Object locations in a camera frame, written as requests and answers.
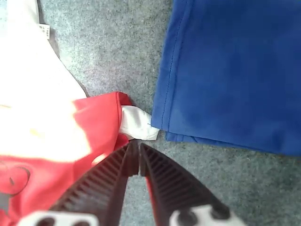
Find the white cloth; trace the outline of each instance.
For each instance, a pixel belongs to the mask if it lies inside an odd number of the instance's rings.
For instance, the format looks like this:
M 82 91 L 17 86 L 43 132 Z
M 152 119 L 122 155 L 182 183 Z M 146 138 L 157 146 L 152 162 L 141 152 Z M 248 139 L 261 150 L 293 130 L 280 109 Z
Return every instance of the white cloth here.
M 129 139 L 156 140 L 159 129 L 151 126 L 151 115 L 135 106 L 122 106 L 121 133 Z
M 64 105 L 86 98 L 40 30 L 37 1 L 8 0 L 7 11 L 8 33 L 0 40 L 0 105 L 28 112 L 36 105 Z M 146 112 L 123 106 L 122 116 L 121 133 L 143 140 L 157 138 L 159 130 L 150 126 Z

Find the blue cloth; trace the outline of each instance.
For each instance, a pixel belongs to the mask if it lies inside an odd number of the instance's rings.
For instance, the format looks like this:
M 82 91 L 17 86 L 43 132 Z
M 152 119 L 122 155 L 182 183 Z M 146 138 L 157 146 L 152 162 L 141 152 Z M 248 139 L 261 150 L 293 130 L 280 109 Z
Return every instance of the blue cloth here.
M 174 0 L 151 124 L 301 155 L 301 0 Z

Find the floor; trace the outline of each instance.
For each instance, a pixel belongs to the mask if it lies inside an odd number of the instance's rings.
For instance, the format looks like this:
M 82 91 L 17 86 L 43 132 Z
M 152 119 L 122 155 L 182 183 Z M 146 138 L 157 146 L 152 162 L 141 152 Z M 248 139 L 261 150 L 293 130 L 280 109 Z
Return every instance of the floor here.
M 53 48 L 90 96 L 120 90 L 151 113 L 171 0 L 40 0 L 40 5 Z M 0 0 L 0 32 L 5 8 L 6 0 Z M 300 159 L 169 143 L 163 133 L 147 144 L 189 170 L 248 225 L 300 225 Z M 120 225 L 154 225 L 143 178 L 128 182 Z

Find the red cloth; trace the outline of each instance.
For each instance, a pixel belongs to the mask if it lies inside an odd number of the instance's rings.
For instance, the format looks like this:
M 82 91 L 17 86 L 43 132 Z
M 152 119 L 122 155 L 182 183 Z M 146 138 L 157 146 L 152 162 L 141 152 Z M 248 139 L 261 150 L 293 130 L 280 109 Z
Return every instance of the red cloth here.
M 0 155 L 0 200 L 8 201 L 0 203 L 0 226 L 16 225 L 21 217 L 35 210 L 49 209 L 93 166 L 97 156 L 107 156 L 128 143 L 127 137 L 119 134 L 121 105 L 132 105 L 126 94 L 114 92 L 73 104 L 77 109 L 73 119 L 86 134 L 90 154 L 73 162 Z M 6 204 L 7 213 L 3 210 Z

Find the clothing label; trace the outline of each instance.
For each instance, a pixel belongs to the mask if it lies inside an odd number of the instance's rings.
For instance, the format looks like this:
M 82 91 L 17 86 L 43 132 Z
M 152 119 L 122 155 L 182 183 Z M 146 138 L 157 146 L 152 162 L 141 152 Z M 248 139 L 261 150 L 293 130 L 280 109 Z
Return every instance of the clothing label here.
M 40 29 L 46 35 L 47 39 L 50 39 L 50 26 L 47 24 L 39 24 Z

